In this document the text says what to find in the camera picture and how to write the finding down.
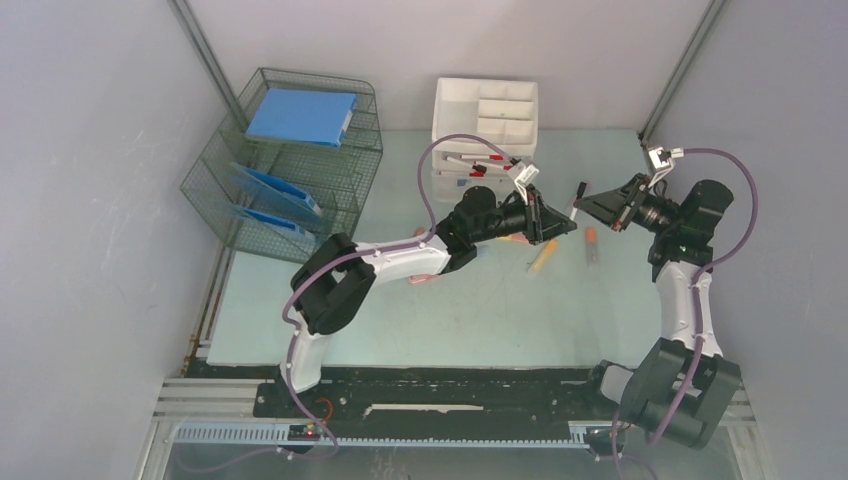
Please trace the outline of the white plastic drawer organizer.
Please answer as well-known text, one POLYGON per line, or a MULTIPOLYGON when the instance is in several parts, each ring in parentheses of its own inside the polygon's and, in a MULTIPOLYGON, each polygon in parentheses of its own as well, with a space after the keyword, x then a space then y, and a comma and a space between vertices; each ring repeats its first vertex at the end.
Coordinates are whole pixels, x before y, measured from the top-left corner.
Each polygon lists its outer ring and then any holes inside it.
POLYGON ((538 84, 530 81, 442 77, 437 80, 432 139, 456 134, 432 151, 432 198, 456 203, 466 190, 482 186, 504 199, 514 188, 507 171, 492 168, 510 160, 530 163, 538 143, 538 84), (477 160, 488 167, 484 178, 443 177, 436 172, 469 172, 446 162, 461 154, 502 155, 503 161, 477 160))

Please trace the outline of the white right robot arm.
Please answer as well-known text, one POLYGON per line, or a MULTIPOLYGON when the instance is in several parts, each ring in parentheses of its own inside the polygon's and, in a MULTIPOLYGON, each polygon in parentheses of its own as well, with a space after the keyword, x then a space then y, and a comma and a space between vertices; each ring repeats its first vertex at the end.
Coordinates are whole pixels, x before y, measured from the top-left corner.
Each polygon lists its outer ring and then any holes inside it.
POLYGON ((619 418, 646 433, 700 450, 717 429, 740 380, 725 359, 710 316, 710 241, 732 192, 697 182, 682 203, 651 191, 644 174, 624 186, 576 201, 577 209, 611 230, 638 225, 653 233, 648 253, 661 308, 661 336, 635 369, 603 361, 581 392, 585 411, 619 418))

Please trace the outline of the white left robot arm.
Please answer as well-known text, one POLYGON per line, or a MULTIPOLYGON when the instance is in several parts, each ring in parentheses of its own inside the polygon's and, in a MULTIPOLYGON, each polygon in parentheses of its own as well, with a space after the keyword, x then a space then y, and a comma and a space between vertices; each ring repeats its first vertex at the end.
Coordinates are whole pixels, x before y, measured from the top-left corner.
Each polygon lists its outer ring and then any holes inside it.
POLYGON ((513 192, 503 201, 487 187, 472 187, 443 220, 411 238, 371 244, 356 243, 344 233, 332 235, 290 282, 283 319, 294 332, 280 365, 285 383, 278 404, 292 416, 312 411, 331 337, 352 322, 373 287, 455 272, 476 258, 478 244, 496 238, 519 234, 537 245, 576 228, 534 186, 525 197, 513 192))

